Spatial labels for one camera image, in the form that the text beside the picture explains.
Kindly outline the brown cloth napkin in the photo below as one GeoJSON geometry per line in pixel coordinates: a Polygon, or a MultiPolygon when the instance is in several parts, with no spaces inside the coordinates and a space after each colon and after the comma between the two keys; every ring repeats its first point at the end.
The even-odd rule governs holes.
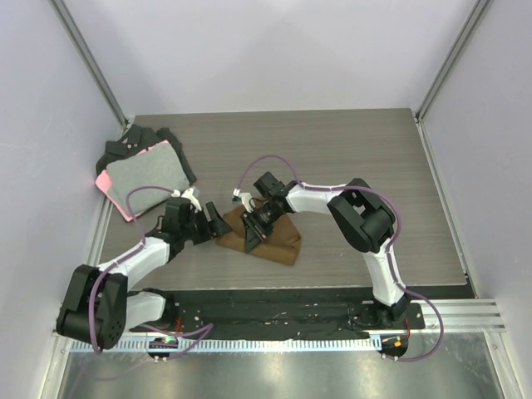
{"type": "MultiPolygon", "coordinates": [[[[240,218],[244,211],[245,207],[238,205],[223,215],[232,230],[215,240],[218,246],[245,254],[244,223],[240,218]]],[[[301,234],[289,216],[283,215],[274,222],[272,234],[249,255],[292,267],[298,259],[301,245],[301,234]]]]}

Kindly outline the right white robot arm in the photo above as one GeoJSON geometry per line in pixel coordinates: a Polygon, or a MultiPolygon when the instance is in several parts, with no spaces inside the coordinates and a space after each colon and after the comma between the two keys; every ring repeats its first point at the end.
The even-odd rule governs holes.
{"type": "Polygon", "coordinates": [[[241,219],[246,253],[264,243],[272,235],[274,223],[286,214],[329,215],[347,243],[362,254],[372,280],[378,323],[394,328],[404,320],[410,299],[394,254],[396,216],[364,180],[338,186],[315,186],[296,180],[284,184],[267,172],[254,187],[264,197],[259,207],[252,204],[247,193],[234,191],[245,207],[241,219]]]}

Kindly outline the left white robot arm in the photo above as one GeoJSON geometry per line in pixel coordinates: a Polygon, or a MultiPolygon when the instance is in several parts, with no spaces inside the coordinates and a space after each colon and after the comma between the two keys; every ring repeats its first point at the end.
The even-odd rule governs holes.
{"type": "Polygon", "coordinates": [[[143,323],[161,332],[171,330],[177,312],[170,299],[155,289],[137,294],[131,289],[173,260],[186,242],[198,245],[230,231],[212,202],[199,209],[191,199],[170,199],[157,225],[136,246],[98,266],[82,264],[74,270],[57,317],[57,333],[100,352],[143,323]]]}

